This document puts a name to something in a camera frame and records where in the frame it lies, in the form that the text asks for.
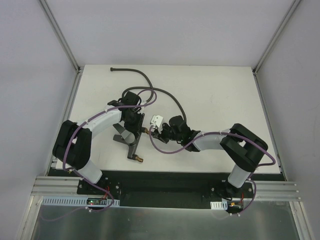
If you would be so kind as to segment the dark grey faucet valve fitting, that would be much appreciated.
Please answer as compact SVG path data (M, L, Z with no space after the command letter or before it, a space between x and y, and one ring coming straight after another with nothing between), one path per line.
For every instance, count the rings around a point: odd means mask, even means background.
M141 134L139 132L132 133L119 123L113 124L112 126L118 132L118 134L113 136L113 140L128 146L127 158L132 161L143 163L144 159L136 154Z

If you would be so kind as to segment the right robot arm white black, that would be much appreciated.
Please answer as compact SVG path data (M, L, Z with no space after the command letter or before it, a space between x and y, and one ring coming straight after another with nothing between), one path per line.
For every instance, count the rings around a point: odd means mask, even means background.
M243 185L256 170L268 150L264 140L240 123L217 133L193 130L181 115L174 116L165 123L160 115L150 120L149 136L163 143L175 141L189 152L224 150L233 160L234 167L217 194L226 200L237 197Z

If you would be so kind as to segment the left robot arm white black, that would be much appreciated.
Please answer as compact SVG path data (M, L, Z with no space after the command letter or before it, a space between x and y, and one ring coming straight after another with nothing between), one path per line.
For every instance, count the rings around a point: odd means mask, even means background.
M106 176L91 160L92 140L107 128L114 127L118 134L113 140L128 146L129 159L142 163L143 159L135 154L145 116L138 107L141 103L140 96L128 91L124 97L110 101L104 110L82 123L64 121L53 146L53 156L65 161L87 179L90 191L102 194L106 188Z

